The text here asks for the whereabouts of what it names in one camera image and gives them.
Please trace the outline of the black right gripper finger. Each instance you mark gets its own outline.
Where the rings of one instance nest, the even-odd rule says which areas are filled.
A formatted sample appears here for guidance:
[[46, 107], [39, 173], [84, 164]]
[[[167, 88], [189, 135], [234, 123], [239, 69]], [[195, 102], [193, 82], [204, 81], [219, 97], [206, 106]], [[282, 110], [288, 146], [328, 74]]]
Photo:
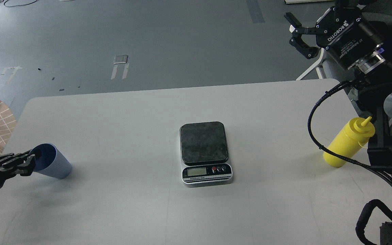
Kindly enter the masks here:
[[319, 48], [309, 46], [303, 39], [303, 35], [317, 35], [319, 29], [304, 27], [302, 23], [291, 12], [286, 12], [284, 18], [293, 27], [292, 37], [289, 44], [293, 46], [301, 55], [307, 59], [312, 59], [319, 53]]

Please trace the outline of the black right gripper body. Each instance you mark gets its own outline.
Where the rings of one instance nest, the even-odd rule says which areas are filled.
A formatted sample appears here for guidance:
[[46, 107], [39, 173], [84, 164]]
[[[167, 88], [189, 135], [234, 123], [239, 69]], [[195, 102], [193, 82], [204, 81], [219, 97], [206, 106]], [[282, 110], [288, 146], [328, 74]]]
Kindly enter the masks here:
[[316, 36], [317, 46], [324, 48], [344, 70], [376, 51], [385, 40], [356, 6], [331, 7], [317, 20], [315, 27], [323, 31]]

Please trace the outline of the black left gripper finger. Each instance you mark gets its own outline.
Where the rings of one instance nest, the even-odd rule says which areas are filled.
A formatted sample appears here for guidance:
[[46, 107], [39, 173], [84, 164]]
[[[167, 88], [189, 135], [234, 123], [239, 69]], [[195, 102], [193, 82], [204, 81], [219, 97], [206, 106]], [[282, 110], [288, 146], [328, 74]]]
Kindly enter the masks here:
[[4, 162], [0, 171], [8, 176], [30, 176], [36, 167], [36, 157], [16, 157]]
[[4, 154], [0, 155], [0, 164], [23, 164], [32, 157], [35, 157], [35, 154], [28, 152]]

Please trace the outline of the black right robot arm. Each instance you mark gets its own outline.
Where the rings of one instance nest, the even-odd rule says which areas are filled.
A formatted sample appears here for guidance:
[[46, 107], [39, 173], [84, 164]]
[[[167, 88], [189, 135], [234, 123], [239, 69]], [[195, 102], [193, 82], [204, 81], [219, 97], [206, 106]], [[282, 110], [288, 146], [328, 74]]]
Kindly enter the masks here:
[[[392, 21], [369, 20], [367, 9], [374, 0], [336, 0], [316, 21], [313, 27], [304, 27], [290, 12], [284, 17], [291, 24], [289, 40], [300, 54], [312, 59], [326, 55], [345, 71], [352, 70], [353, 79], [336, 85], [316, 102], [308, 118], [311, 139], [323, 150], [327, 163], [340, 167], [352, 163], [376, 174], [392, 187]], [[359, 109], [368, 118], [354, 118], [339, 132], [330, 146], [324, 146], [313, 135], [311, 121], [317, 107], [344, 89], [357, 92]], [[390, 221], [380, 226], [380, 244], [392, 245], [392, 210], [381, 200], [366, 203], [358, 218], [355, 232], [365, 245], [371, 245], [365, 236], [365, 227], [372, 211], [379, 208]]]

